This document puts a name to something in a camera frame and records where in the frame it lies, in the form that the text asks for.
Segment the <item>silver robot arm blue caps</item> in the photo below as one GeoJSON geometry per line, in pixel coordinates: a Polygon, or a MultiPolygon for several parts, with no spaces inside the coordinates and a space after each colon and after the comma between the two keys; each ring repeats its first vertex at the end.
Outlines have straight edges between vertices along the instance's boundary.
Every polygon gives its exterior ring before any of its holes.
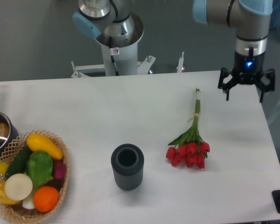
{"type": "MultiPolygon", "coordinates": [[[[73,14],[75,27],[96,40],[107,76],[137,75],[138,42],[144,26],[128,0],[81,0],[73,14]]],[[[222,68],[219,89],[228,93],[238,84],[255,85],[261,93],[275,88],[273,69],[263,70],[273,3],[270,0],[196,0],[195,21],[222,24],[237,30],[234,65],[222,68]]]]}

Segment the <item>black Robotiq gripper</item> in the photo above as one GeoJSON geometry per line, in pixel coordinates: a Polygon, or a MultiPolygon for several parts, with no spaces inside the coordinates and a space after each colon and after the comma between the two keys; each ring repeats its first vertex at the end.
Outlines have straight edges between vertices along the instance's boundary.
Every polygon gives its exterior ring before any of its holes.
{"type": "Polygon", "coordinates": [[[265,53],[249,57],[235,52],[233,69],[221,68],[218,88],[229,100],[230,89],[237,84],[254,84],[260,90],[259,102],[263,102],[264,94],[275,90],[275,70],[263,71],[265,53]]]}

